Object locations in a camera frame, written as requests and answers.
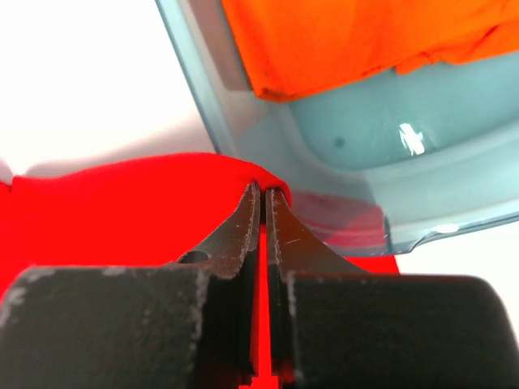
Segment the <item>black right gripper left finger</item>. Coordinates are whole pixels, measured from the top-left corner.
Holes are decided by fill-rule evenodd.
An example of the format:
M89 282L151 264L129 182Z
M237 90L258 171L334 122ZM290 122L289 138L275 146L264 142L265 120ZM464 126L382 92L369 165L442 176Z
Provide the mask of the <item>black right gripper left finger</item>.
M177 262L32 267L1 304L4 388L248 384L260 189Z

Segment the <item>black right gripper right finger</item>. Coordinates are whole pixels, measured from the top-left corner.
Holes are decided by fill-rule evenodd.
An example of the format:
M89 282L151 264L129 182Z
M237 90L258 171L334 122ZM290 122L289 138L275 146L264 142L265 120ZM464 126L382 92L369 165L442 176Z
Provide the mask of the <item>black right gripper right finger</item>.
M518 347L472 276L370 273L265 195L272 370L284 388L515 388Z

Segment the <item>red t shirt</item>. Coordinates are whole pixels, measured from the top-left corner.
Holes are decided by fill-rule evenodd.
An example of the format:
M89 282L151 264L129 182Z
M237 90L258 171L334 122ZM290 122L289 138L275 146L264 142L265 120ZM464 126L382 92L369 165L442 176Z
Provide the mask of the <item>red t shirt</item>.
M2 184L1 304L15 279L32 267L158 267L177 262L234 212L251 183L260 188L253 379L254 351L267 349L272 369L266 192L281 190L296 218L314 232L293 211L289 187L249 162L205 153L154 156L62 177L15 177ZM340 256L370 273L399 275L391 259ZM284 388L279 377L277 384Z

